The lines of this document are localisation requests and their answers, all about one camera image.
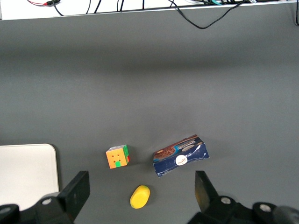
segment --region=gray table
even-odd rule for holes
[[[54,145],[62,188],[90,172],[77,224],[186,223],[196,170],[245,206],[298,209],[294,6],[241,7],[205,31],[175,11],[3,21],[0,144]],[[153,152],[192,134],[210,158],[158,178]],[[110,170],[105,152],[120,144],[131,162]],[[135,210],[140,184],[151,196]]]

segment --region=yellow sponge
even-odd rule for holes
[[[142,208],[148,202],[149,197],[150,189],[145,185],[140,185],[131,196],[130,203],[132,208]]]

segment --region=cookie box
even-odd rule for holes
[[[193,135],[154,152],[154,167],[157,175],[163,176],[178,166],[209,158],[205,143]]]

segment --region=orange cube face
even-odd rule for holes
[[[127,145],[111,147],[107,152],[110,169],[126,166],[129,162]]]

